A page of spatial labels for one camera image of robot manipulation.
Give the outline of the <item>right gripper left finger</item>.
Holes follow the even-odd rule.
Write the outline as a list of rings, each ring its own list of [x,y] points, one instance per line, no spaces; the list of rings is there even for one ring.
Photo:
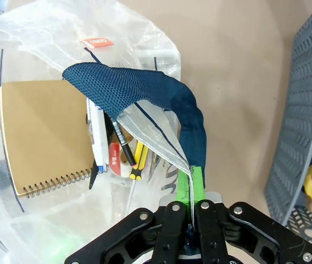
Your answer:
[[[177,192],[153,212],[138,208],[65,259],[65,263],[178,263],[187,236],[190,177],[178,173]]]

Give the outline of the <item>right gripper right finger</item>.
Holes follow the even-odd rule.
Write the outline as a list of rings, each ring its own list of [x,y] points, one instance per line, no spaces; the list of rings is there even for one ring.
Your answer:
[[[191,205],[203,263],[239,263],[232,245],[258,263],[312,263],[312,244],[246,202],[226,207],[205,192],[201,167],[192,168]]]

